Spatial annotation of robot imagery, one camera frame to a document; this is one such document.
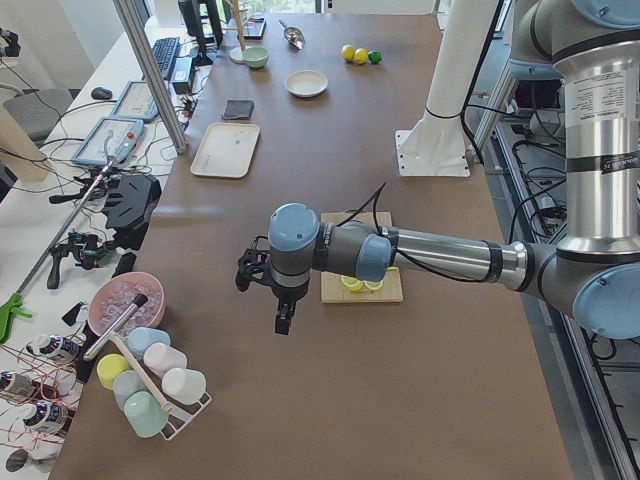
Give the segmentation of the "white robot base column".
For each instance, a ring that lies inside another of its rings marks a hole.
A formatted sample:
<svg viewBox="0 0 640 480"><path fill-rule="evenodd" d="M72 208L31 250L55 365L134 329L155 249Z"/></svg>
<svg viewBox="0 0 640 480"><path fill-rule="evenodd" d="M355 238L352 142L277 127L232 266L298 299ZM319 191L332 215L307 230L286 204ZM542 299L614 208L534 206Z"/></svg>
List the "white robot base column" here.
<svg viewBox="0 0 640 480"><path fill-rule="evenodd" d="M403 177L467 177L462 126L468 93L485 45L493 38L502 3L454 1L444 29L423 117L398 130L396 153Z"/></svg>

